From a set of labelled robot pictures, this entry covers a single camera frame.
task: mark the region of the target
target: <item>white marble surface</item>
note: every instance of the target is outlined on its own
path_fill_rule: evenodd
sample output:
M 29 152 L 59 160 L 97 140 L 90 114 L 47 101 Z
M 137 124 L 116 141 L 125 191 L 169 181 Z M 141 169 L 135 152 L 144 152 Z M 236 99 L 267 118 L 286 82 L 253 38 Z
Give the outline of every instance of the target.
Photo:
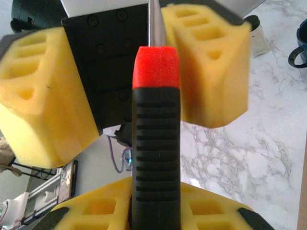
M 271 51 L 251 60 L 249 110 L 226 127 L 182 123 L 182 181 L 244 203 L 276 230 L 297 225 L 307 130 L 307 69 L 288 65 L 306 0 L 267 0 Z

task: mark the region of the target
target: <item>metal stand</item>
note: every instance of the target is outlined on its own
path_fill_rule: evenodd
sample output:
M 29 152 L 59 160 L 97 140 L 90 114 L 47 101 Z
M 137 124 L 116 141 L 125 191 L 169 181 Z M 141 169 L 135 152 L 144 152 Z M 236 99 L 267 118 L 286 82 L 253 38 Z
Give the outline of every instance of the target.
M 23 215 L 22 221 L 18 228 L 20 230 L 24 226 L 27 226 L 34 222 L 36 219 L 43 217 L 56 205 L 72 198 L 75 192 L 76 176 L 77 176 L 78 161 L 74 160 L 64 165 L 62 168 L 57 169 L 57 173 L 48 181 L 43 183 L 41 186 L 34 189 L 29 193 L 27 205 L 29 201 L 38 201 L 46 192 L 54 194 L 53 198 L 45 199 L 39 207 L 35 207 L 30 213 Z

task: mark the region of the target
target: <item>black rubber grip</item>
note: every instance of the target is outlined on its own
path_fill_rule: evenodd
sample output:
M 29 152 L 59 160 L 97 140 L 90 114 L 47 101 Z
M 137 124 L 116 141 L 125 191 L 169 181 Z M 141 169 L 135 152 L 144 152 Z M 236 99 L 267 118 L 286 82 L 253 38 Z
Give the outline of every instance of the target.
M 180 230 L 180 92 L 138 88 L 132 100 L 132 230 Z

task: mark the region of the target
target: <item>yellow foam pad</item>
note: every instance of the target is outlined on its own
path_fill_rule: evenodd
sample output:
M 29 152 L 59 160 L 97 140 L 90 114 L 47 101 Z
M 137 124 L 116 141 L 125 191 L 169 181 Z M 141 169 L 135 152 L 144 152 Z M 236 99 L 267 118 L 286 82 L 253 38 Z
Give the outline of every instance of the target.
M 55 230 L 129 230 L 132 178 L 91 191 L 54 208 L 70 210 Z M 182 230 L 252 230 L 237 210 L 249 207 L 181 183 Z
M 181 119 L 222 127 L 248 108 L 250 25 L 234 26 L 207 6 L 162 8 L 167 44 L 180 60 Z
M 99 137 L 64 28 L 20 38 L 2 58 L 0 129 L 21 163 L 42 168 Z

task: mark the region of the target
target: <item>screw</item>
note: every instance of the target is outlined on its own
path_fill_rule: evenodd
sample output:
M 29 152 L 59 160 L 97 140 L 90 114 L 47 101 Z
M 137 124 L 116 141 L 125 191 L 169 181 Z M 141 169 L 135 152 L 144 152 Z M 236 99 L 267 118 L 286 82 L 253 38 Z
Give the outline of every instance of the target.
M 126 122 L 131 122 L 132 121 L 131 116 L 129 116 L 129 115 L 125 115 L 124 119 L 125 119 Z
M 96 52 L 98 54 L 104 54 L 106 52 L 106 47 L 103 44 L 99 44 L 96 46 Z
M 131 49 L 132 48 L 132 41 L 131 40 L 125 40 L 124 41 L 124 47 L 126 48 L 126 49 Z
M 128 99 L 129 97 L 128 97 L 128 94 L 126 93 L 126 92 L 121 92 L 120 94 L 119 94 L 119 99 L 121 100 L 121 101 L 126 101 L 127 99 Z
M 120 10 L 117 12 L 117 19 L 120 21 L 120 22 L 124 22 L 126 21 L 127 19 L 127 14 L 124 10 Z
M 90 27 L 97 27 L 99 24 L 98 17 L 96 15 L 90 15 L 87 18 L 87 23 Z

